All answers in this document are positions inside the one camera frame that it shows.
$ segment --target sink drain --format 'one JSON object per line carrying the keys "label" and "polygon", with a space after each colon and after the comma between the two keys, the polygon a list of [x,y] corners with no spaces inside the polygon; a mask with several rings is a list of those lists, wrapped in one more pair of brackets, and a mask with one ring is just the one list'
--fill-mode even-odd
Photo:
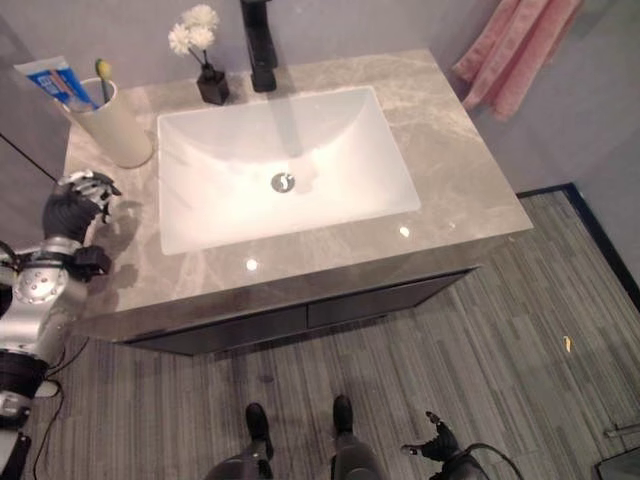
{"label": "sink drain", "polygon": [[278,193],[290,192],[296,184],[296,179],[290,173],[277,173],[271,179],[271,188]]}

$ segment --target rectangular sink basin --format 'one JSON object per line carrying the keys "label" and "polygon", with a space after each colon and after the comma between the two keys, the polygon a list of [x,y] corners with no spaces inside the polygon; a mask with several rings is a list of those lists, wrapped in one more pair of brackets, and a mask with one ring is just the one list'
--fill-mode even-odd
{"label": "rectangular sink basin", "polygon": [[420,208],[373,88],[158,117],[165,255]]}

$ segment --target wall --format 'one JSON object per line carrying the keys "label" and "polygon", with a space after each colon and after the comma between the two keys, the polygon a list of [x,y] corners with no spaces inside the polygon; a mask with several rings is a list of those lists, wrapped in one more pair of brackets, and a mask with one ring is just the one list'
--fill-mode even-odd
{"label": "wall", "polygon": [[[37,58],[64,54],[81,77],[96,57],[123,86],[195,77],[167,34],[197,0],[2,0],[0,14]],[[249,69],[240,0],[210,0],[221,18],[213,56],[228,71]],[[284,64],[425,46],[446,0],[274,0],[271,30]]]}
{"label": "wall", "polygon": [[15,30],[0,17],[0,133],[57,177],[62,173],[69,122],[44,92],[13,68],[32,59]]}
{"label": "wall", "polygon": [[[443,16],[452,20],[430,39],[460,96],[466,88],[450,68],[475,38],[467,31],[470,18],[483,16],[475,8],[459,15],[459,2],[448,4]],[[494,120],[486,109],[471,114],[516,191],[580,178],[640,125],[639,48],[640,2],[586,0],[553,62],[509,122]]]}
{"label": "wall", "polygon": [[42,240],[40,218],[53,181],[0,138],[0,240],[13,248]]}
{"label": "wall", "polygon": [[640,127],[576,184],[640,285]]}

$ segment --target vanity cabinet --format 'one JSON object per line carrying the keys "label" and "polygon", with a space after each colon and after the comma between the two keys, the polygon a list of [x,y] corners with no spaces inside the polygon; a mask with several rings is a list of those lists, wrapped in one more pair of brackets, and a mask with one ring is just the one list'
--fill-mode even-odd
{"label": "vanity cabinet", "polygon": [[202,326],[163,332],[128,343],[183,355],[229,350],[416,307],[471,270],[473,268],[209,324],[205,320]]}
{"label": "vanity cabinet", "polygon": [[379,317],[398,310],[417,307],[465,275],[466,271],[321,300],[309,305],[307,324],[309,328],[316,328],[351,320]]}

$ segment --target foot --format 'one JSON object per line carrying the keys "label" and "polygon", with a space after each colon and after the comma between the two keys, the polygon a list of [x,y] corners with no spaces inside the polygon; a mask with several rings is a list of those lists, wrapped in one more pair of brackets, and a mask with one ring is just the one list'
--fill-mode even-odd
{"label": "foot", "polygon": [[251,440],[265,442],[267,458],[271,460],[273,458],[273,445],[271,444],[271,437],[269,436],[269,421],[267,420],[267,414],[264,412],[264,408],[262,408],[262,405],[259,403],[252,403],[247,406],[245,417],[247,419],[247,428],[249,429]]}
{"label": "foot", "polygon": [[336,435],[353,433],[353,408],[346,395],[339,395],[333,401],[333,426]]}

